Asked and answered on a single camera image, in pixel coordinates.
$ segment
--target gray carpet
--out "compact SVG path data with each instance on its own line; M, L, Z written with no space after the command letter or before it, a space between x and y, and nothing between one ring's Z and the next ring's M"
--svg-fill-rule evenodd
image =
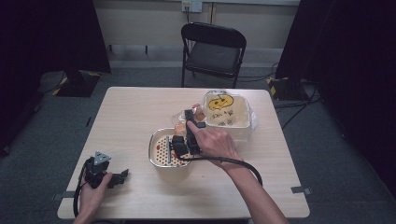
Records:
M267 89L264 80L248 82L257 78L246 77L269 73L271 68L242 68L237 88ZM61 75L44 75L40 90L49 90ZM180 68L119 68L100 78L91 98L46 93L38 112L10 145L10 155L0 159L0 223L71 223L57 217L59 202L52 196L66 189L106 90L179 87L180 76ZM187 83L231 86L230 81L199 75L189 76ZM278 110L281 125L299 108ZM86 127L89 117L91 125ZM342 137L337 120L321 101L296 116L284 134L302 185L313 191L306 196L310 216L290 223L396 223L393 198L359 151Z

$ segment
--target wooden table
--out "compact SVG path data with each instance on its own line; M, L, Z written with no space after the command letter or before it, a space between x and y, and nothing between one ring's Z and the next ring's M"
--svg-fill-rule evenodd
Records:
M130 170L123 185L106 191L97 218L200 219L250 218L230 177L209 161L194 161L189 176L169 182L149 161L149 140L172 128L172 116L201 103L207 89L108 89L67 190L73 191L85 160L99 150L112 157L108 171ZM262 175L263 186L286 217L307 217L309 208L270 95L264 90L229 90L247 98L258 117L250 140L238 147L245 161ZM58 216L74 218L73 199L63 199Z

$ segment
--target human arm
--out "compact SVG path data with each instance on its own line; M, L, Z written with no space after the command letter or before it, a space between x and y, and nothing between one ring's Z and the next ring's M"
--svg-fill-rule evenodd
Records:
M194 133L203 155L242 160L235 150L233 139L222 129L198 129L190 121L187 125ZM234 182L255 224L288 223L274 200L248 168L229 162L212 162L223 169Z
M107 184L112 176L112 173L107 173L96 189L93 189L90 184L83 184L79 196L79 214L74 220L74 224L87 224L93 221L94 215L105 197Z

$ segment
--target smiley face sticker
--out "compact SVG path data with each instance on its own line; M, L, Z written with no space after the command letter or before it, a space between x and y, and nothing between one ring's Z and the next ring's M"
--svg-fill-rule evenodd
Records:
M227 94L219 94L218 98L211 100L208 104L209 109L211 110L221 110L224 107L230 106L233 104L233 97Z

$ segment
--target right hand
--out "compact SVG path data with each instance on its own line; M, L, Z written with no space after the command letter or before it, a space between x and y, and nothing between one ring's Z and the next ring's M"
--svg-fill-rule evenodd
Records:
M197 140L198 146L201 148L203 155L212 157L225 157L239 161L242 160L242 158L235 151L233 139L224 130L218 128L199 129L191 121L188 121L187 125L195 135L195 139ZM234 166L234 164L228 162L211 162L222 169Z

